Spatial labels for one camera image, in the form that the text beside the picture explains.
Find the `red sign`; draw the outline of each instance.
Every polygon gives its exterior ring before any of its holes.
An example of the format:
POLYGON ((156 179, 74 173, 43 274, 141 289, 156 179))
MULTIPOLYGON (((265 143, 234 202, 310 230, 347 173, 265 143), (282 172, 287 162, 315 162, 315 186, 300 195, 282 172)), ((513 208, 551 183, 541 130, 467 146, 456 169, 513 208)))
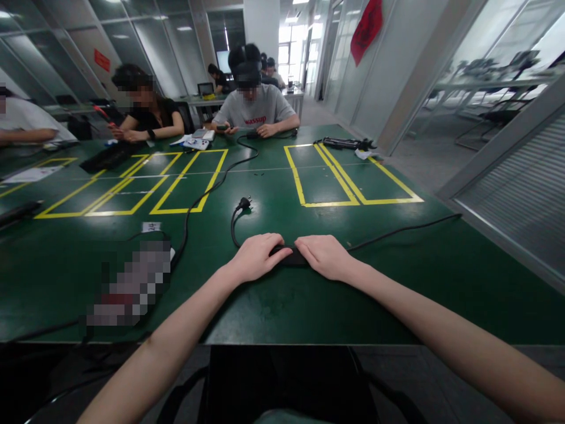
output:
POLYGON ((94 49, 94 61, 106 72, 110 72, 110 59, 94 49))
POLYGON ((383 26, 383 0, 369 0, 357 29, 351 39, 351 55, 359 66, 367 48, 383 26))

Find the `green workbench surface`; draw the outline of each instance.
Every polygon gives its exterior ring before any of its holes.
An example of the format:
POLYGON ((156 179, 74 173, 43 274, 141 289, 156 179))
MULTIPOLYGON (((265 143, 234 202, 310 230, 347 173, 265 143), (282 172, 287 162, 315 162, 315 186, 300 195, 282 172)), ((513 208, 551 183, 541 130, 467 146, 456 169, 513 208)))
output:
MULTIPOLYGON (((451 214, 390 166, 361 161, 351 150, 324 151, 306 145, 324 136, 350 135, 328 125, 300 128, 297 138, 246 141, 259 149, 259 157, 229 173, 224 185, 207 198, 202 212, 191 214, 187 249, 168 291, 151 313, 123 336, 97 334, 94 340, 136 340, 156 329, 225 264, 236 252, 230 218, 242 196, 252 197, 253 209, 237 221, 240 242, 266 232, 281 233, 287 243, 309 234, 333 234, 344 246, 350 246, 451 214)), ((217 137, 212 147, 219 151, 199 154, 177 180, 195 155, 176 155, 178 147, 160 142, 139 152, 158 153, 149 162, 145 163, 148 158, 134 157, 119 169, 92 179, 93 175, 78 165, 102 146, 102 141, 83 142, 58 152, 46 157, 51 160, 46 166, 66 164, 64 169, 37 183, 0 188, 0 213, 39 199, 45 200, 46 211, 0 233, 0 340, 84 315, 95 295, 102 292, 101 263, 113 264, 114 276, 115 271, 121 271, 123 261, 128 260, 124 250, 130 252, 134 246, 119 242, 139 232, 143 222, 161 222, 173 246, 178 247, 184 222, 182 209, 217 177, 214 171, 224 150, 223 170, 252 153, 232 138, 217 137), (145 164, 136 171, 136 163, 145 164), (174 190, 163 200, 174 182, 174 190), (108 195, 113 187, 119 193, 108 195)), ((158 240, 159 234, 141 239, 158 240)), ((565 299, 462 219, 406 231, 364 247, 354 256, 509 343, 565 344, 565 332, 556 327, 556 323, 565 322, 565 299)), ((77 342, 83 331, 69 328, 41 340, 77 342)), ((361 292, 327 281, 311 269, 290 267, 279 267, 260 281, 241 286, 217 314, 202 341, 348 345, 418 342, 398 320, 361 292)))

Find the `man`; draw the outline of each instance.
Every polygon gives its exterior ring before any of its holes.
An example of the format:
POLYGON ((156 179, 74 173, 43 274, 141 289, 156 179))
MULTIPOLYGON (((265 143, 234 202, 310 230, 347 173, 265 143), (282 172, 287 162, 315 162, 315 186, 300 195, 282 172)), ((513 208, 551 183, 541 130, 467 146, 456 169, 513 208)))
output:
POLYGON ((216 89, 214 91, 216 94, 227 94, 230 92, 230 86, 228 85, 228 80, 225 77, 225 73, 223 73, 216 65, 209 64, 208 73, 216 82, 216 89))
POLYGON ((42 108, 0 87, 0 147, 76 140, 42 108))
POLYGON ((267 59, 267 75, 271 78, 275 78, 278 81, 279 88, 286 88, 287 85, 284 83, 283 78, 275 69, 275 59, 267 59))
POLYGON ((261 60, 261 82, 263 84, 271 84, 275 87, 279 88, 278 81, 275 78, 271 78, 270 75, 267 74, 267 61, 265 59, 261 60))
POLYGON ((230 51, 228 57, 237 91, 230 93, 212 121, 216 133, 235 134, 239 127, 256 128, 262 138, 300 126, 300 119, 274 85, 261 83, 261 54, 255 44, 230 51), (219 130, 219 125, 229 129, 219 130))

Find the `person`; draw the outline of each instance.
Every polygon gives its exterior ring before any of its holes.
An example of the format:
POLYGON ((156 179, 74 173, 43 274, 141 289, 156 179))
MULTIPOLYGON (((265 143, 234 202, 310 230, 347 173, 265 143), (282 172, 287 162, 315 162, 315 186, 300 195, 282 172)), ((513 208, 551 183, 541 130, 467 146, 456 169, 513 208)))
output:
MULTIPOLYGON (((234 258, 180 305, 122 365, 78 423, 141 421, 175 382, 230 294, 267 274, 292 253, 284 248, 269 256, 279 244, 284 244, 280 234, 248 238, 234 258)), ((518 350, 356 260, 333 236, 299 237, 295 245, 314 271, 379 302, 456 374, 517 422, 565 421, 565 382, 518 350)))
POLYGON ((279 88, 278 81, 275 78, 271 78, 267 74, 267 61, 265 59, 261 60, 261 83, 262 84, 271 84, 275 87, 279 88))
POLYGON ((230 86, 228 85, 228 79, 226 78, 225 73, 223 73, 216 65, 209 64, 208 73, 216 82, 216 89, 214 91, 216 94, 227 94, 230 92, 230 86))
POLYGON ((0 87, 0 147, 60 141, 77 138, 41 107, 0 87))
POLYGON ((269 58, 267 59, 267 75, 269 77, 275 78, 278 81, 279 88, 286 88, 287 85, 284 83, 284 79, 281 75, 277 72, 275 68, 275 59, 269 58))
POLYGON ((278 87, 261 83, 261 55, 255 44, 230 51, 228 63, 237 90, 225 99, 212 120, 216 133, 235 134, 239 127, 256 128, 262 138, 300 126, 298 115, 278 87), (223 131, 219 125, 229 127, 223 131))
POLYGON ((156 93, 152 75, 139 66, 121 65, 112 82, 120 91, 126 91, 134 103, 119 128, 112 124, 108 126, 116 140, 139 143, 188 132, 175 102, 156 93))

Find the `desk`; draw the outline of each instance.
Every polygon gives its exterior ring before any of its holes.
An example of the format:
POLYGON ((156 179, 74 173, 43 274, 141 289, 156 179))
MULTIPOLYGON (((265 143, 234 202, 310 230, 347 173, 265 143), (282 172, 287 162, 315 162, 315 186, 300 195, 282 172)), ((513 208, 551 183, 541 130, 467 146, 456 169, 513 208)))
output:
MULTIPOLYGON (((337 125, 325 125, 300 128, 297 138, 249 141, 258 147, 259 157, 235 168, 201 212, 191 214, 187 249, 152 312, 125 334, 97 336, 94 341, 137 340, 155 330, 231 259, 236 248, 230 219, 242 196, 252 197, 253 209, 237 221, 240 241, 266 232, 281 233, 288 243, 307 234, 333 234, 350 246, 451 213, 392 167, 361 161, 350 150, 311 145, 324 136, 351 137, 337 125)), ((0 213, 24 201, 45 200, 42 216, 0 233, 0 340, 85 314, 101 291, 101 263, 115 263, 115 274, 123 261, 130 260, 131 256, 120 256, 119 242, 141 231, 142 222, 161 222, 177 247, 182 209, 204 191, 216 169, 224 170, 250 154, 232 138, 217 137, 213 150, 201 153, 187 169, 194 156, 179 154, 162 142, 141 150, 143 156, 132 157, 119 169, 93 178, 78 164, 102 143, 83 142, 50 157, 51 164, 57 160, 68 165, 40 182, 0 188, 0 213), (133 181, 119 190, 118 183, 128 175, 133 181), (118 193, 97 203, 112 188, 118 193)), ((150 237, 159 240, 160 234, 142 239, 150 237)), ((565 345, 565 333, 556 327, 565 322, 565 298, 463 220, 406 231, 354 256, 508 343, 565 345)), ((78 342, 81 334, 69 328, 41 340, 78 342)), ((326 281, 311 269, 291 267, 279 267, 260 281, 241 286, 201 341, 418 343, 398 320, 359 291, 326 281)))
MULTIPOLYGON (((304 103, 304 91, 299 88, 294 88, 294 93, 287 94, 287 90, 282 91, 284 98, 290 103, 294 111, 298 114, 298 117, 302 119, 302 106, 304 103)), ((224 104, 225 98, 228 97, 225 94, 216 95, 213 100, 203 100, 200 96, 189 96, 185 98, 179 98, 177 101, 184 101, 189 107, 194 107, 198 113, 198 118, 200 119, 200 124, 204 123, 204 115, 202 114, 203 107, 210 106, 222 106, 224 104)))
POLYGON ((451 94, 455 91, 468 91, 467 96, 463 100, 463 102, 457 107, 457 110, 464 109, 469 102, 473 99, 473 96, 477 94, 478 91, 488 90, 490 88, 508 88, 508 87, 518 87, 518 91, 514 94, 512 99, 519 98, 522 96, 532 85, 542 85, 542 84, 551 84, 555 81, 558 77, 534 77, 524 76, 524 79, 517 79, 517 80, 510 80, 505 79, 502 81, 483 81, 480 79, 472 78, 472 77, 456 77, 452 78, 448 81, 439 81, 436 86, 434 87, 435 90, 443 91, 443 95, 439 99, 437 105, 433 108, 428 118, 424 121, 422 126, 417 130, 416 135, 422 135, 426 132, 428 127, 430 126, 432 120, 437 114, 437 111, 440 107, 446 102, 446 100, 451 96, 451 94))

